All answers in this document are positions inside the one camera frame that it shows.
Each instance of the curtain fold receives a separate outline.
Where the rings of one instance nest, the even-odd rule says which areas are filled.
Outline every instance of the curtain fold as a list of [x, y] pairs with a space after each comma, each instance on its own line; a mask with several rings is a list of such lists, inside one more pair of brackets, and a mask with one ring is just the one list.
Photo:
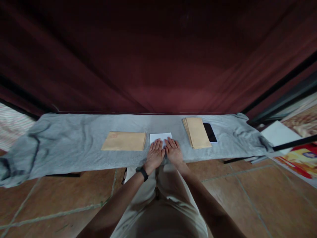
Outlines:
[[317, 50], [316, 1], [31, 0], [0, 11], [0, 72], [58, 111], [237, 113]]

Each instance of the black phone screen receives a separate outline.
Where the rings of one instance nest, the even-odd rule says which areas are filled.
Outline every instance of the black phone screen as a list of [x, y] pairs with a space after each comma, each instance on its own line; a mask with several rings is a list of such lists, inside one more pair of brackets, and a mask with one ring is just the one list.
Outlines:
[[210, 142], [217, 142], [216, 136], [214, 134], [214, 131], [211, 128], [211, 125], [209, 123], [204, 123], [205, 131], [207, 133], [208, 139]]

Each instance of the tile grout line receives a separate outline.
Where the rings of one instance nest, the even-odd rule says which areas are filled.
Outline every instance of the tile grout line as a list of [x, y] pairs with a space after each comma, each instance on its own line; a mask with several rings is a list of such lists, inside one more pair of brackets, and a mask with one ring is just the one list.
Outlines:
[[249, 169], [249, 170], [243, 170], [243, 171], [233, 172], [233, 173], [226, 174], [226, 175], [221, 175], [221, 176], [218, 176], [218, 177], [208, 178], [208, 179], [202, 180], [201, 182], [211, 181], [211, 180], [215, 180], [215, 179], [219, 179], [219, 178], [225, 178], [225, 177], [229, 177], [229, 176], [235, 176], [235, 175], [238, 175], [238, 174], [244, 174], [244, 173], [248, 173], [248, 172], [256, 171], [256, 170], [261, 170], [261, 169], [265, 169], [265, 168], [272, 167], [272, 166], [273, 165], [264, 165], [264, 166], [253, 168], [253, 169]]
[[317, 208], [314, 206], [314, 204], [296, 187], [296, 185], [294, 184], [294, 182], [283, 172], [283, 170], [280, 168], [280, 166], [278, 164], [275, 164], [274, 165], [286, 178], [287, 180], [291, 183], [291, 185], [293, 186], [293, 188], [295, 189], [295, 191], [301, 195], [307, 202], [310, 206], [313, 207], [313, 209], [315, 211], [317, 211]]
[[[247, 173], [247, 172], [250, 172], [250, 171], [254, 171], [254, 170], [260, 170], [260, 169], [264, 169], [264, 168], [267, 168], [267, 167], [271, 167], [273, 165], [265, 165], [265, 166], [261, 166], [261, 167], [257, 167], [257, 168], [253, 168], [253, 169], [249, 169], [249, 170], [244, 170], [244, 171], [239, 171], [239, 172], [234, 172], [234, 173], [231, 173], [231, 174], [227, 174], [227, 175], [223, 175], [223, 176], [218, 176], [218, 177], [214, 177], [214, 178], [210, 178], [210, 179], [206, 179], [206, 180], [203, 180], [201, 182], [205, 182], [205, 181], [210, 181], [210, 180], [215, 180], [215, 179], [219, 179], [219, 178], [224, 178], [224, 177], [229, 177], [229, 176], [236, 176], [237, 174], [242, 174], [242, 173]], [[115, 185], [115, 182], [116, 182], [116, 179], [117, 179], [117, 169], [115, 171], [115, 175], [114, 175], [114, 182], [112, 184], [112, 191], [111, 191], [111, 197], [113, 196], [113, 192], [114, 192], [114, 185]], [[39, 180], [36, 182], [36, 184], [33, 186], [33, 188], [30, 190], [27, 198], [25, 199], [25, 201], [22, 203], [23, 205], [25, 204], [25, 202], [27, 201], [27, 199], [29, 199], [29, 197], [31, 196], [31, 192], [33, 192], [34, 188], [38, 185], [39, 183]], [[21, 221], [21, 222], [16, 222], [16, 223], [13, 223], [15, 218], [17, 217], [18, 215], [18, 212], [20, 212], [22, 210], [22, 205], [20, 206], [20, 208], [18, 209], [18, 211], [16, 212], [14, 218], [12, 219], [12, 221], [10, 222], [9, 225], [5, 225], [5, 226], [0, 226], [0, 229], [6, 229], [6, 231], [2, 234], [2, 236], [0, 238], [4, 238], [5, 235], [7, 234], [9, 228], [11, 227], [17, 227], [17, 226], [21, 226], [21, 225], [24, 225], [24, 224], [29, 224], [29, 223], [35, 223], [35, 222], [39, 222], [39, 221], [43, 221], [43, 220], [47, 220], [47, 219], [51, 219], [51, 218], [57, 218], [57, 217], [62, 217], [62, 216], [65, 216], [65, 215], [70, 215], [70, 214], [73, 214], [73, 213], [77, 213], [77, 212], [82, 212], [82, 211], [86, 211], [86, 210], [90, 210], [90, 209], [95, 209], [95, 208], [98, 208], [100, 207], [101, 205], [90, 205], [90, 206], [87, 206], [87, 207], [83, 207], [83, 208], [77, 208], [77, 209], [73, 209], [73, 210], [69, 210], [69, 211], [65, 211], [65, 212], [59, 212], [59, 213], [55, 213], [55, 214], [52, 214], [52, 215], [48, 215], [48, 216], [44, 216], [44, 217], [38, 217], [38, 218], [34, 218], [34, 219], [29, 219], [29, 220], [24, 220], [24, 221]]]
[[2, 235], [1, 235], [0, 238], [4, 238], [4, 237], [7, 235], [7, 233], [8, 233], [8, 231], [9, 231], [11, 225], [13, 224], [14, 220], [15, 220], [15, 219], [17, 218], [17, 216], [19, 215], [20, 211], [23, 209], [24, 204], [27, 202], [27, 200], [28, 200], [28, 199], [30, 198], [30, 196], [32, 195], [34, 189], [35, 189], [35, 188], [37, 187], [37, 185], [40, 183], [40, 180], [41, 180], [41, 178], [39, 178], [39, 179], [36, 181], [36, 183], [33, 185], [33, 187], [32, 187], [31, 190], [29, 191], [29, 193], [28, 193], [28, 195], [26, 196], [26, 198], [24, 199], [24, 201], [21, 203], [19, 209], [18, 209], [17, 212], [14, 214], [14, 216], [13, 216], [11, 222], [9, 223], [8, 227], [6, 228], [6, 230], [2, 233]]
[[118, 171], [118, 169], [116, 169], [116, 171], [115, 171], [115, 176], [114, 176], [114, 178], [113, 178], [113, 184], [112, 184], [112, 189], [111, 189], [111, 195], [110, 195], [110, 197], [113, 196], [113, 192], [114, 192], [114, 190], [115, 190], [115, 184], [116, 184], [116, 180], [117, 180], [117, 171]]
[[235, 178], [238, 180], [238, 182], [239, 182], [239, 184], [240, 184], [240, 187], [242, 188], [242, 190], [244, 191], [245, 195], [247, 196], [249, 202], [251, 203], [251, 206], [252, 206], [253, 210], [256, 212], [258, 218], [260, 219], [260, 221], [261, 221], [262, 225], [264, 226], [266, 232], [268, 233], [269, 237], [270, 237], [270, 238], [273, 238], [273, 236], [271, 235], [271, 232], [268, 230], [267, 226], [265, 225], [265, 223], [264, 223], [264, 221], [263, 221], [263, 219], [262, 219], [260, 213], [257, 211], [255, 205], [253, 204], [253, 202], [252, 202], [250, 196], [248, 195], [247, 191], [244, 189], [244, 187], [243, 187], [243, 185], [242, 185], [240, 179], [238, 178], [237, 174], [235, 174], [234, 176], [235, 176]]
[[74, 214], [77, 212], [83, 212], [83, 211], [87, 211], [90, 209], [96, 209], [99, 208], [100, 204], [98, 205], [90, 205], [87, 207], [83, 207], [83, 208], [76, 208], [70, 211], [66, 211], [66, 212], [59, 212], [59, 213], [55, 213], [52, 215], [48, 215], [48, 216], [44, 216], [44, 217], [38, 217], [38, 218], [34, 218], [34, 219], [29, 219], [29, 220], [24, 220], [21, 222], [16, 222], [16, 223], [12, 223], [10, 225], [10, 227], [17, 227], [17, 226], [21, 226], [21, 225], [25, 225], [25, 224], [29, 224], [29, 223], [35, 223], [35, 222], [39, 222], [39, 221], [43, 221], [43, 220], [48, 220], [48, 219], [52, 219], [52, 218], [57, 218], [57, 217], [62, 217], [62, 216], [66, 216], [66, 215], [70, 215], [70, 214]]

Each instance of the poster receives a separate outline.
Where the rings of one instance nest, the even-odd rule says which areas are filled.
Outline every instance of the poster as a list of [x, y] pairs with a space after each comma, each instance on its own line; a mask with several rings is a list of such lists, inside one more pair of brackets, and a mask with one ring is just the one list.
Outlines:
[[284, 156], [272, 158], [302, 180], [317, 188], [317, 146], [294, 148]]

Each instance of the left hand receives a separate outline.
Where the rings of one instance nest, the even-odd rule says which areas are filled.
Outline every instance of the left hand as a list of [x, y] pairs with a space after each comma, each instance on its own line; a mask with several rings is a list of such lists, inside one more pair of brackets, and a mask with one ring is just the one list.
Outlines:
[[155, 140], [149, 149], [146, 162], [143, 166], [145, 172], [150, 175], [163, 161], [165, 150], [163, 149], [163, 141]]

